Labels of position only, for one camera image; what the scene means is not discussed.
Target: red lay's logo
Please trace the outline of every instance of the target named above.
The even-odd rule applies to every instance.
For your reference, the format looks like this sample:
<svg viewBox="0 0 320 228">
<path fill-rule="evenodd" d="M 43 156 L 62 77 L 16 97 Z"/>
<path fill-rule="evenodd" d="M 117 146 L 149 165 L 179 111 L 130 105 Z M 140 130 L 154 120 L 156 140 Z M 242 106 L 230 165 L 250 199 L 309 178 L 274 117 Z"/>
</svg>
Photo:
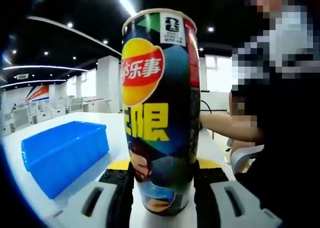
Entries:
<svg viewBox="0 0 320 228">
<path fill-rule="evenodd" d="M 165 70 L 162 49 L 148 40 L 133 38 L 122 50 L 122 97 L 128 106 L 145 101 L 155 91 Z"/>
</svg>

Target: metal can rim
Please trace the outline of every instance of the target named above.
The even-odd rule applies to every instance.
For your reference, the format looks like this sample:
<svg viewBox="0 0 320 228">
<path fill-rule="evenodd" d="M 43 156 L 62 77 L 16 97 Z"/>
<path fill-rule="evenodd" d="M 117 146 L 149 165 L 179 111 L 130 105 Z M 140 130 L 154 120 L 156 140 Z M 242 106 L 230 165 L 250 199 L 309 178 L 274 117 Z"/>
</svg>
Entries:
<svg viewBox="0 0 320 228">
<path fill-rule="evenodd" d="M 187 19 L 189 22 L 192 23 L 194 29 L 195 29 L 195 33 L 197 33 L 197 26 L 195 24 L 195 22 L 190 18 L 188 17 L 187 15 L 185 15 L 183 12 L 180 12 L 180 11 L 176 11 L 176 10 L 172 10 L 172 9 L 161 9 L 161 8 L 158 8 L 158 9 L 147 9 L 147 10 L 142 10 L 140 11 L 139 13 L 137 13 L 136 15 L 130 17 L 127 19 L 127 21 L 125 21 L 123 27 L 122 27 L 122 35 L 124 35 L 124 32 L 125 32 L 125 27 L 131 23 L 133 20 L 135 20 L 136 18 L 139 18 L 143 15 L 146 15 L 146 14 L 153 14 L 153 13 L 170 13 L 170 14 L 176 14 L 176 15 L 179 15 L 179 16 L 182 16 L 184 19 Z"/>
</svg>

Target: ceiling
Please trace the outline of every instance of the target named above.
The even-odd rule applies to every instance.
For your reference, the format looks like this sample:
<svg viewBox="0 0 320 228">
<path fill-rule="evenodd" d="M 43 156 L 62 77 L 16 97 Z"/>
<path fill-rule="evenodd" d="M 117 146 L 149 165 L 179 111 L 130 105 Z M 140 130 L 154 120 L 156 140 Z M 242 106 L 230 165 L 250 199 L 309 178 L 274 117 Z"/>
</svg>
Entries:
<svg viewBox="0 0 320 228">
<path fill-rule="evenodd" d="M 129 0 L 134 10 L 169 8 L 181 11 L 197 25 L 199 54 L 231 56 L 232 47 L 248 40 L 268 21 L 259 18 L 254 7 L 244 0 Z M 25 19 L 8 36 L 2 55 L 2 67 L 42 65 L 70 67 L 84 70 L 95 68 L 99 58 L 113 55 L 120 59 L 121 29 L 130 17 L 119 0 L 32 0 L 29 16 L 40 17 L 67 25 L 90 36 L 92 41 L 68 28 L 32 19 Z M 109 49 L 101 42 L 107 40 Z M 3 70 L 1 85 L 27 82 L 4 87 L 9 90 L 28 85 L 29 81 L 65 80 L 81 71 L 53 68 L 18 68 Z M 29 74 L 17 80 L 18 74 Z M 47 84 L 61 83 L 52 81 Z"/>
</svg>

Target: blue storage box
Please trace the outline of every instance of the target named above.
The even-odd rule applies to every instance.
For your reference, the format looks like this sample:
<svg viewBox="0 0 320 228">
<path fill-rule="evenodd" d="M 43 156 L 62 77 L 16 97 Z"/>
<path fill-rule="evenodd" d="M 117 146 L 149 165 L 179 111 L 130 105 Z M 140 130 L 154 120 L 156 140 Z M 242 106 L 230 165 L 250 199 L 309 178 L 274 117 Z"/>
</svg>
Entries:
<svg viewBox="0 0 320 228">
<path fill-rule="evenodd" d="M 70 122 L 24 139 L 21 149 L 25 168 L 53 199 L 108 153 L 106 126 Z"/>
</svg>

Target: lay's can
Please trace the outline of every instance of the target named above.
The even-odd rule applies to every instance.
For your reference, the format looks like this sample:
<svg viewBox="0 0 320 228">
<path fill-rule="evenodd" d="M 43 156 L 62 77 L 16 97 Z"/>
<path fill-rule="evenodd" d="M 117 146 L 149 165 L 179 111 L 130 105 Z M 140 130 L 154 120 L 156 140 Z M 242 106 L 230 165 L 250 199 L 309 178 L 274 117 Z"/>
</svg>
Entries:
<svg viewBox="0 0 320 228">
<path fill-rule="evenodd" d="M 142 11 L 122 28 L 127 143 L 142 202 L 158 215 L 188 203 L 200 128 L 196 32 L 189 17 L 169 9 Z"/>
</svg>

